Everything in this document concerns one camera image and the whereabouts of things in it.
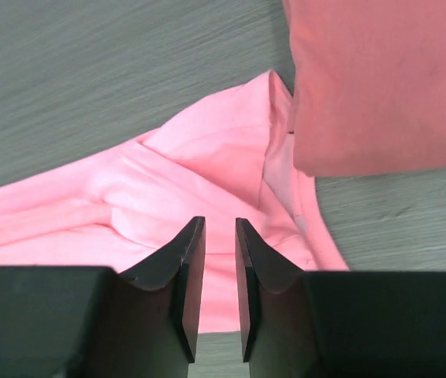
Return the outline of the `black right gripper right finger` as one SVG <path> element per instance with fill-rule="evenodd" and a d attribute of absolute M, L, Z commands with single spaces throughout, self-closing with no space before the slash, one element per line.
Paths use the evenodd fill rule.
<path fill-rule="evenodd" d="M 446 272 L 308 272 L 243 218 L 236 271 L 251 376 L 446 377 Z"/>

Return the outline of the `light pink t shirt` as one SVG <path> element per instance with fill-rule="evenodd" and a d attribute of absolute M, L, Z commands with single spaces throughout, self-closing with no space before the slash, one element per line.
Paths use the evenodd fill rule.
<path fill-rule="evenodd" d="M 314 179 L 292 163 L 291 95 L 273 71 L 209 95 L 160 128 L 0 187 L 0 265 L 122 272 L 206 220 L 199 331 L 240 327 L 235 220 L 305 270 L 344 270 Z"/>

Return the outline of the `folded salmon t shirt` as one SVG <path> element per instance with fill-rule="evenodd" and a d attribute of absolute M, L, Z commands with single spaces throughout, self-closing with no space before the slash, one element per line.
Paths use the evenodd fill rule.
<path fill-rule="evenodd" d="M 446 1 L 286 1 L 284 11 L 297 169 L 446 167 Z"/>

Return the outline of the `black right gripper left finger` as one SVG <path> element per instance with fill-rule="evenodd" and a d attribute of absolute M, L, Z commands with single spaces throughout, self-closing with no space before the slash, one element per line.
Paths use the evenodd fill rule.
<path fill-rule="evenodd" d="M 124 272 L 0 266 L 0 377 L 186 377 L 195 360 L 205 220 Z"/>

